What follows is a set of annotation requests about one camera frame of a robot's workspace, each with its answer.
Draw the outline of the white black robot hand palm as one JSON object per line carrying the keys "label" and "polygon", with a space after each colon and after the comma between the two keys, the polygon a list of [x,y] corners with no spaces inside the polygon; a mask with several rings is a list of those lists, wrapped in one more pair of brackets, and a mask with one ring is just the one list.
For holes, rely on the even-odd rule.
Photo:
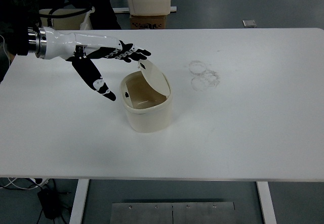
{"label": "white black robot hand palm", "polygon": [[82,32],[61,33],[53,28],[40,28],[36,36],[35,55],[38,58],[50,60],[55,57],[68,59],[76,52],[76,47],[85,49],[86,55],[100,48],[112,48],[119,51],[119,40],[106,35],[88,34]]}

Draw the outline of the black white robot middle finger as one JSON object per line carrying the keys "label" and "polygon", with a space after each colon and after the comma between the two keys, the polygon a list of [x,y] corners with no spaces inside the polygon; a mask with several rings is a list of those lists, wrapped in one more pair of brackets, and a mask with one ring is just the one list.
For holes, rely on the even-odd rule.
{"label": "black white robot middle finger", "polygon": [[149,57],[151,52],[143,49],[128,50],[119,55],[119,57]]}

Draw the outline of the black white robot ring finger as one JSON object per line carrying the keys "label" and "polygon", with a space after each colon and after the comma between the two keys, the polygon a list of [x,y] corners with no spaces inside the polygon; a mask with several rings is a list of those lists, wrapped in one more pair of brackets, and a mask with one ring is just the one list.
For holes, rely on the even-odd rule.
{"label": "black white robot ring finger", "polygon": [[135,52],[138,49],[138,47],[133,43],[127,43],[127,44],[121,43],[120,46],[121,47],[117,49],[118,52]]}

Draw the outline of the black white robot index finger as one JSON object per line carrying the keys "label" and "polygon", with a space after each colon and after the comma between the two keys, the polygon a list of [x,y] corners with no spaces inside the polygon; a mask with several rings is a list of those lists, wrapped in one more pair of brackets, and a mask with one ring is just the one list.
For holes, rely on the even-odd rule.
{"label": "black white robot index finger", "polygon": [[122,54],[122,55],[118,55],[118,56],[106,56],[107,59],[117,59],[117,60],[122,60],[125,61],[127,63],[130,63],[132,61],[140,61],[140,60],[146,60],[147,56],[143,55],[143,54]]}

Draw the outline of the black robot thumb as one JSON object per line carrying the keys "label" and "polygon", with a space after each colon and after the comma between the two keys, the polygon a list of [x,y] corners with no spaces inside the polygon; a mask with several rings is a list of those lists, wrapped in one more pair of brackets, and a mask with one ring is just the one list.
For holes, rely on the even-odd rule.
{"label": "black robot thumb", "polygon": [[101,73],[91,59],[77,56],[70,57],[67,61],[71,62],[73,68],[88,87],[111,101],[116,100],[116,95],[109,89]]}

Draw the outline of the black white robot little finger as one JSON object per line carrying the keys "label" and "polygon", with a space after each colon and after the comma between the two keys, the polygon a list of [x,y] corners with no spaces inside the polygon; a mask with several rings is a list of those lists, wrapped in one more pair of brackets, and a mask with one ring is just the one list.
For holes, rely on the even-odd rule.
{"label": "black white robot little finger", "polygon": [[128,48],[129,44],[124,43],[122,40],[119,40],[119,44],[123,47],[123,48]]}

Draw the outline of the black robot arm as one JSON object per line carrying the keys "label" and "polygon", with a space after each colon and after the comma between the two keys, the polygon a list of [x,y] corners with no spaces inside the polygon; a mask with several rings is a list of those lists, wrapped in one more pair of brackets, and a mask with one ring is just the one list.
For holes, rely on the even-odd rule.
{"label": "black robot arm", "polygon": [[150,52],[114,37],[62,34],[53,28],[42,27],[39,10],[59,8],[65,1],[76,8],[94,9],[90,18],[94,29],[120,28],[110,0],[1,0],[1,36],[7,43],[8,52],[13,56],[34,53],[41,59],[60,57],[69,61],[92,90],[115,100],[115,94],[106,85],[93,60],[106,58],[129,63],[145,60]]}

